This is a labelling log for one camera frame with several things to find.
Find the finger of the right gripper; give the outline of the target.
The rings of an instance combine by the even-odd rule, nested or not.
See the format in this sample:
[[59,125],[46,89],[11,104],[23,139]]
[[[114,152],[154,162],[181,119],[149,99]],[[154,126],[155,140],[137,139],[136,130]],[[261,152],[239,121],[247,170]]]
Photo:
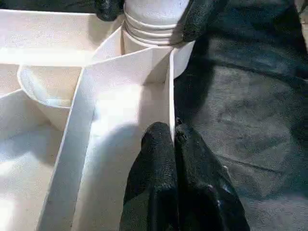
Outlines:
[[191,0],[171,33],[170,45],[201,37],[228,4],[227,0]]
[[123,13],[124,0],[96,0],[96,16],[102,21],[114,21]]

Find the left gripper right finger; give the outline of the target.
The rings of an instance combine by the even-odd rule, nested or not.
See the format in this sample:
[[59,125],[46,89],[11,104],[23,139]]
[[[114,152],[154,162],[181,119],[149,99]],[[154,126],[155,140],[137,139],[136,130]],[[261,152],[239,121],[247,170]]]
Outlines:
[[191,126],[176,120],[175,157],[183,231],[248,231],[227,169]]

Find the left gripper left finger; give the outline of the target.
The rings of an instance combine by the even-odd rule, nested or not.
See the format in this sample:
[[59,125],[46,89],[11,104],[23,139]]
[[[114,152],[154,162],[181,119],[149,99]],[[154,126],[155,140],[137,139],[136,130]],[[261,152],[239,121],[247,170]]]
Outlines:
[[151,124],[127,178],[123,201],[124,231],[179,230],[178,184],[169,126]]

